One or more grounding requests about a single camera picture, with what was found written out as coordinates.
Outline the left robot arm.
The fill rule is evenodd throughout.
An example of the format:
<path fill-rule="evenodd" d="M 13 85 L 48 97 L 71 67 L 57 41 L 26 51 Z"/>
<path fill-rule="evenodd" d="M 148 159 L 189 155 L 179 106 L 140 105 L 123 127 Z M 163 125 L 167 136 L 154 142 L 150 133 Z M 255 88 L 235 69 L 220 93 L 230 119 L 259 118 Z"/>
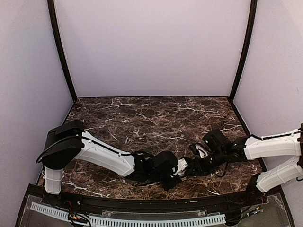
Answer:
<path fill-rule="evenodd" d="M 181 181 L 188 167 L 185 159 L 177 159 L 170 151 L 154 156 L 114 148 L 93 137 L 83 122 L 74 120 L 48 132 L 45 148 L 36 160 L 44 166 L 45 191 L 56 206 L 67 202 L 66 194 L 61 192 L 63 170 L 73 159 L 93 163 L 132 181 L 159 182 L 166 191 Z"/>

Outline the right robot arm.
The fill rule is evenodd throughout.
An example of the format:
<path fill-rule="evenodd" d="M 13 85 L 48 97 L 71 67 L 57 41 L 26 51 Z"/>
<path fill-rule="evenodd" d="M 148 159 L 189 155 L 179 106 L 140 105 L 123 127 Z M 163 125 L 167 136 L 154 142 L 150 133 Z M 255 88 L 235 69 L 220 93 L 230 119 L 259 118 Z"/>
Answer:
<path fill-rule="evenodd" d="M 200 143 L 192 144 L 190 149 L 196 155 L 187 159 L 187 175 L 200 176 L 213 173 L 224 163 L 247 162 L 264 157 L 291 156 L 279 166 L 252 176 L 246 191 L 242 194 L 242 202 L 252 205 L 259 199 L 260 193 L 289 182 L 303 178 L 303 129 L 258 137 L 237 138 L 231 142 L 220 130 L 212 130 L 203 137 Z"/>

